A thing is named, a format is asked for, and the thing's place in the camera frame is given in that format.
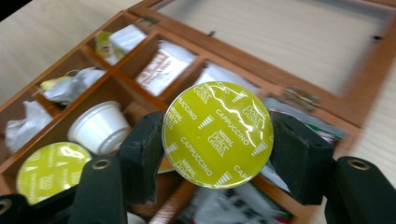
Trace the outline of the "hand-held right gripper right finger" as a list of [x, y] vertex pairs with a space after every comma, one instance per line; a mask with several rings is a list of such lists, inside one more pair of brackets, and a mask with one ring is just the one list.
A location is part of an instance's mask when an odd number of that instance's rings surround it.
[[334, 146], [293, 116], [271, 112], [274, 148], [270, 162], [290, 195], [303, 205], [320, 205], [320, 182], [332, 163]]

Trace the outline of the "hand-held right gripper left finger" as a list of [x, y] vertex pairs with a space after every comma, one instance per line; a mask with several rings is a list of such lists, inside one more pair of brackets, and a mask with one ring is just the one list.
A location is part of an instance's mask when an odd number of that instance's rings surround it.
[[144, 204], [156, 201], [156, 176], [163, 160], [163, 112], [143, 116], [117, 154], [120, 160], [125, 201]]

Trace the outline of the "brown wooden compartment box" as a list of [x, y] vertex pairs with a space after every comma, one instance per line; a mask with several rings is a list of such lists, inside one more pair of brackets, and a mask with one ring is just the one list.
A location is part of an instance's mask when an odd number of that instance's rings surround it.
[[[69, 107], [45, 102], [53, 121], [15, 154], [0, 157], [0, 195], [15, 191], [17, 171], [36, 149], [62, 140], [85, 109], [120, 103], [137, 121], [163, 109], [216, 63], [275, 99], [346, 132], [335, 147], [346, 154], [396, 58], [396, 3], [384, 9], [347, 0], [140, 0], [104, 24], [113, 31], [134, 24], [148, 37]], [[143, 67], [168, 40], [196, 58], [159, 96], [137, 85]]]

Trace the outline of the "yellow-green lid coffee capsule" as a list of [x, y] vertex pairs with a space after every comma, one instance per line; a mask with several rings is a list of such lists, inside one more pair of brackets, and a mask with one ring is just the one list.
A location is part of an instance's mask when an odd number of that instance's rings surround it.
[[22, 164], [16, 189], [36, 204], [77, 185], [84, 165], [92, 159], [84, 147], [58, 142], [38, 149]]
[[191, 183], [229, 189], [247, 183], [268, 162], [274, 145], [269, 112], [251, 91], [211, 81], [183, 91], [163, 120], [163, 147]]

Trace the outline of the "white packet red green stripes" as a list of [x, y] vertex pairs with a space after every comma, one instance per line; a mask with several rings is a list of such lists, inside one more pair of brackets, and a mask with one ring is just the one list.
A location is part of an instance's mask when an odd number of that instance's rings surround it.
[[[282, 103], [275, 98], [267, 98], [262, 102], [269, 112], [284, 113], [295, 117], [297, 120], [299, 120], [301, 123], [303, 123], [305, 126], [307, 126], [333, 146], [337, 146], [344, 138], [347, 137], [347, 132], [345, 130], [333, 126], [322, 119], [308, 115], [302, 110]], [[277, 169], [274, 167], [271, 161], [267, 162], [267, 164], [261, 170], [261, 174], [267, 177], [276, 186], [285, 190], [287, 193], [290, 193], [288, 184], [280, 177]]]

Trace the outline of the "white coffee capsule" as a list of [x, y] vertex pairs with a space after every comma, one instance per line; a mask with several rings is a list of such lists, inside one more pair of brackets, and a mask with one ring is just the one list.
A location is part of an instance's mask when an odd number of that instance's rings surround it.
[[95, 155], [116, 151], [131, 130], [120, 104], [107, 101], [85, 111], [71, 125], [67, 138]]

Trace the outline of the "white packet black print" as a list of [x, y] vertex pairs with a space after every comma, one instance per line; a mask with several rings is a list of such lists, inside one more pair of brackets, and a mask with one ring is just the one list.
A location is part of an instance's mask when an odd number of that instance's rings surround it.
[[179, 224], [290, 224], [292, 215], [247, 183], [233, 189], [198, 188]]

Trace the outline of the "white sachet brown print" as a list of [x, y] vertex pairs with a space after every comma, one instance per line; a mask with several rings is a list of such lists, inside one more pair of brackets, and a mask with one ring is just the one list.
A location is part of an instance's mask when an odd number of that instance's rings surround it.
[[193, 53], [181, 46], [162, 40], [159, 50], [135, 81], [151, 95], [159, 96], [195, 58]]

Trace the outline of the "grey tea bag yellow tag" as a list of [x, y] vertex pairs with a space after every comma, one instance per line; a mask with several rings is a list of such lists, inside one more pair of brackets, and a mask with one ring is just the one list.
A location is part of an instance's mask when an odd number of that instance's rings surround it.
[[62, 77], [43, 81], [39, 87], [47, 100], [61, 105], [70, 105], [105, 73], [106, 70], [96, 67], [76, 70], [73, 76], [69, 71]]

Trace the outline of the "plain white sachet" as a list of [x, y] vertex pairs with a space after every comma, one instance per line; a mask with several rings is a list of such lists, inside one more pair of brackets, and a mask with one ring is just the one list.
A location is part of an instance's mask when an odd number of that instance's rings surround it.
[[244, 87], [245, 89], [251, 91], [254, 94], [257, 94], [260, 91], [259, 87], [257, 87], [244, 77], [241, 77], [235, 72], [216, 63], [206, 63], [205, 68], [201, 72], [201, 75], [194, 82], [194, 85], [210, 81], [230, 82]]

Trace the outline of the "white and green sachet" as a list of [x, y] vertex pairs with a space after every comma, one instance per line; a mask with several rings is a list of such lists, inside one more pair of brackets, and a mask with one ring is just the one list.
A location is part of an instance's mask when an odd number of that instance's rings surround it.
[[144, 32], [132, 24], [114, 33], [100, 31], [94, 38], [95, 53], [106, 62], [115, 64], [146, 37]]

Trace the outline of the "crumpled clear wrapper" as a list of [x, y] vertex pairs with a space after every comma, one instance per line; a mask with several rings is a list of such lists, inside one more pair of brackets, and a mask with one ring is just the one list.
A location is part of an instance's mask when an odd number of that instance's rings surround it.
[[25, 118], [9, 120], [5, 130], [6, 147], [11, 154], [20, 150], [52, 121], [52, 116], [38, 101], [24, 101], [23, 105]]

